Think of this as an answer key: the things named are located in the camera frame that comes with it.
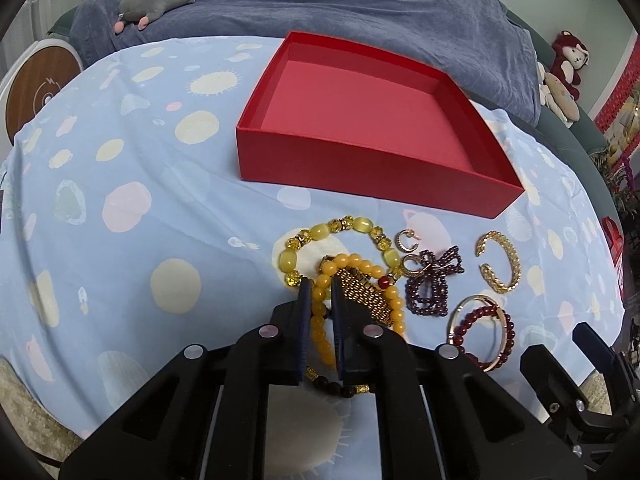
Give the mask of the gold metal watch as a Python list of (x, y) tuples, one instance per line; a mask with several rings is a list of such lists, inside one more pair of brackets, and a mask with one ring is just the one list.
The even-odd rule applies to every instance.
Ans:
[(383, 325), (387, 327), (393, 325), (393, 309), (384, 294), (373, 284), (369, 275), (348, 266), (338, 269), (335, 276), (341, 279), (347, 299), (367, 307), (372, 318)]

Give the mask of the gold hoop earring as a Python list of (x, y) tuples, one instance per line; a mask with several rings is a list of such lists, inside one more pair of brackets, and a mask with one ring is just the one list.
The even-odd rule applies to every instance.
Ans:
[(394, 236), (394, 242), (398, 250), (404, 254), (411, 254), (419, 249), (420, 237), (413, 229), (403, 229)]
[(400, 267), (405, 276), (419, 276), (425, 272), (428, 264), (420, 254), (408, 254), (402, 257)]

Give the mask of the gold chain cuff bangle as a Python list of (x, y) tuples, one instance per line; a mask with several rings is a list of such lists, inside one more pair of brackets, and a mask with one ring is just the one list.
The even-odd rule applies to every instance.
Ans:
[(510, 281), (506, 283), (500, 280), (495, 270), (488, 263), (482, 263), (480, 265), (480, 275), (494, 292), (505, 295), (508, 292), (513, 292), (514, 289), (518, 287), (518, 284), (520, 284), (522, 277), (521, 261), (520, 258), (518, 258), (518, 252), (512, 242), (504, 234), (495, 230), (488, 231), (478, 238), (474, 248), (475, 257), (484, 254), (487, 243), (490, 240), (500, 246), (506, 254), (506, 260), (508, 260), (511, 270)]

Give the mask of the thin gold bangle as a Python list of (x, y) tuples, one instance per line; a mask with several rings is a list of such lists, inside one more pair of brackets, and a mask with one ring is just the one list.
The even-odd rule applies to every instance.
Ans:
[[(463, 309), (472, 302), (477, 302), (480, 307), (470, 311), (466, 314), (462, 320), (459, 320), (460, 314)], [(480, 362), (476, 360), (476, 364), (485, 373), (491, 372), (504, 364), (504, 352), (506, 351), (506, 343), (509, 340), (509, 327), (508, 320), (506, 319), (506, 312), (498, 305), (495, 299), (487, 295), (472, 295), (464, 298), (454, 310), (451, 311), (450, 318), (447, 324), (447, 344), (454, 346), (459, 351), (462, 350), (464, 344), (464, 336), (470, 330), (470, 328), (481, 318), (494, 318), (498, 321), (501, 328), (500, 344), (495, 357), (489, 362)]]

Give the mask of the red gift bag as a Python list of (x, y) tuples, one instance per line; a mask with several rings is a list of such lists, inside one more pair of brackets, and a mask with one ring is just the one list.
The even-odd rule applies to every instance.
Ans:
[(604, 217), (601, 220), (601, 229), (608, 243), (608, 249), (610, 250), (613, 266), (616, 271), (620, 299), (624, 299), (624, 237), (618, 225), (611, 217)]

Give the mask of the light blue patterned cloth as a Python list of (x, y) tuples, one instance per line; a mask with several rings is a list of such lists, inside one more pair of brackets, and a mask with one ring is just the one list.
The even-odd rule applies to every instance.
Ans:
[[(236, 125), (283, 38), (168, 39), (80, 73), (24, 125), (1, 167), (1, 354), (32, 396), (81, 435), (64, 479), (613, 479), (548, 428), (520, 371), (542, 344), (612, 413), (603, 374), (574, 344), (587, 322), (612, 348), (623, 305), (608, 243), (574, 171), (467, 96), (523, 185), (493, 219), (394, 200), (245, 180)], [(394, 236), (459, 247), (448, 314), (406, 304)], [(494, 292), (488, 263), (510, 281)], [(332, 278), (356, 268), (393, 325), (346, 298), (344, 382)], [(312, 284), (304, 380), (295, 304)], [(487, 295), (462, 350), (451, 311)]]

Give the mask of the red cardboard box tray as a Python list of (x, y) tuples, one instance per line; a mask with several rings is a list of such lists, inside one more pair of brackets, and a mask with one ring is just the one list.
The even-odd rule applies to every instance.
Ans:
[(243, 179), (493, 219), (524, 192), (473, 103), (441, 70), (290, 32), (236, 125)]

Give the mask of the green sofa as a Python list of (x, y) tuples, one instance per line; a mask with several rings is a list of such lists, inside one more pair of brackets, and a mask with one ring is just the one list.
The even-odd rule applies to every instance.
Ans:
[(504, 108), (514, 125), (521, 128), (536, 141), (552, 151), (554, 156), (574, 171), (587, 192), (599, 219), (611, 218), (620, 223), (614, 198), (605, 183), (604, 155), (605, 138), (594, 122), (583, 110), (577, 122), (567, 127), (548, 107), (541, 105), (539, 113), (533, 113), (534, 90), (527, 82), (531, 68), (516, 68), (491, 99), (490, 105)]

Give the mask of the beige plush toy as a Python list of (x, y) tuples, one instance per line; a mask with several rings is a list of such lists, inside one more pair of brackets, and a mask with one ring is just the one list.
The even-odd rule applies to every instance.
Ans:
[(567, 128), (578, 122), (578, 106), (559, 78), (549, 73), (541, 62), (537, 62), (537, 76), (540, 104), (551, 110)]

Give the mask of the red monkey plush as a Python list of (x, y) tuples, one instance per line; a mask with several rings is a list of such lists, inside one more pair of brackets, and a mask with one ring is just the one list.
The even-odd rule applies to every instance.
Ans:
[(555, 59), (551, 73), (562, 81), (566, 90), (575, 101), (579, 100), (578, 86), (582, 81), (579, 71), (589, 63), (590, 54), (582, 41), (568, 30), (562, 30), (556, 36), (552, 48)]

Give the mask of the dark blue blanket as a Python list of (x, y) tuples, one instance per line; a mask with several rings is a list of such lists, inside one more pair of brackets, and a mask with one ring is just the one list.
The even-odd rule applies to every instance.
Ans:
[(195, 0), (143, 32), (129, 26), (115, 35), (119, 1), (85, 0), (76, 11), (70, 43), (85, 65), (169, 38), (283, 38), (300, 30), (415, 58), (523, 122), (539, 120), (533, 40), (499, 0)]

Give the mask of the round wooden white device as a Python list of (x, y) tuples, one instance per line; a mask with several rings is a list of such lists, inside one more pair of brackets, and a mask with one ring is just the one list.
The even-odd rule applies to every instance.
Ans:
[(21, 128), (83, 69), (76, 50), (58, 38), (35, 41), (20, 55), (1, 81), (1, 157)]

